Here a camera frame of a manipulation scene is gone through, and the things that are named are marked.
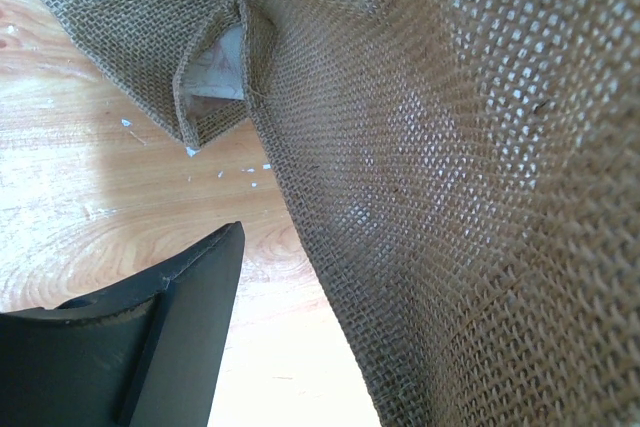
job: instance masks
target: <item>burlap fabric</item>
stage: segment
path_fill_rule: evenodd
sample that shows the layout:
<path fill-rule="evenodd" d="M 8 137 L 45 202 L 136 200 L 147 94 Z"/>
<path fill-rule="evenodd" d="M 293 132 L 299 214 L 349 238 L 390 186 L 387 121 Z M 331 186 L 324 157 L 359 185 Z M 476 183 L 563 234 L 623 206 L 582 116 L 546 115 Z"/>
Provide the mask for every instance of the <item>burlap fabric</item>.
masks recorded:
<path fill-rule="evenodd" d="M 385 425 L 638 418 L 640 0 L 44 1 L 177 139 L 253 119 Z"/>

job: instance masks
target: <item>black object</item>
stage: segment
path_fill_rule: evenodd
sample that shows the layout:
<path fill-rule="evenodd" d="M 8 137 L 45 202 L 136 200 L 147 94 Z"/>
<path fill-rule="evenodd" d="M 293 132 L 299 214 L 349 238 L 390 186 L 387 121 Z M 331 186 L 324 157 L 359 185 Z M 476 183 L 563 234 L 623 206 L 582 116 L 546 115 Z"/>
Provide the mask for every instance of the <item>black object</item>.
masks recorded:
<path fill-rule="evenodd" d="M 57 309 L 0 314 L 0 426 L 206 426 L 243 250 L 227 225 Z"/>

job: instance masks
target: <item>wooden table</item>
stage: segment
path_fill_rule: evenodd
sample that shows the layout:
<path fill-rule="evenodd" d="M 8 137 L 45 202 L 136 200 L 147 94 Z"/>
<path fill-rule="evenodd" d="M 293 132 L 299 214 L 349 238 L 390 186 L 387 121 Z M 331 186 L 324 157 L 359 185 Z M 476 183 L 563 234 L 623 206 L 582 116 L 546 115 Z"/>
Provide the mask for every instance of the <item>wooden table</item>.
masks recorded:
<path fill-rule="evenodd" d="M 39 0 L 0 0 L 0 310 L 54 307 L 241 220 L 211 425 L 379 425 L 255 130 L 189 157 Z"/>

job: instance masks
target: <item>wood grain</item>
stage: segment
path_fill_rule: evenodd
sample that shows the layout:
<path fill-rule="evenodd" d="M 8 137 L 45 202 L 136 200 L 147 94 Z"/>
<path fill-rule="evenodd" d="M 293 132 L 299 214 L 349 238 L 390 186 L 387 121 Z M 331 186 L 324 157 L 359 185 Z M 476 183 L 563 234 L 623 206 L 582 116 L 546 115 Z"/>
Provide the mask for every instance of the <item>wood grain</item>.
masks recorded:
<path fill-rule="evenodd" d="M 53 307 L 241 220 L 210 424 L 379 425 L 250 123 L 189 157 L 38 0 L 0 0 L 0 114 L 0 310 Z"/>

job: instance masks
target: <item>wooden floor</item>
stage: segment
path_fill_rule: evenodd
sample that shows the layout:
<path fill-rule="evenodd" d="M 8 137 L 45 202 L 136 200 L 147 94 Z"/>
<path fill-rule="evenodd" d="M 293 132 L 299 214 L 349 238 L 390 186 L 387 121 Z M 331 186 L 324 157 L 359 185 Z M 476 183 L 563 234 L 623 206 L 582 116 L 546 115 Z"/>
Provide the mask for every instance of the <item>wooden floor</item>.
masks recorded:
<path fill-rule="evenodd" d="M 247 247 L 210 425 L 379 425 L 253 126 L 189 157 L 40 1 L 0 0 L 0 311 L 54 307 L 235 220 Z"/>

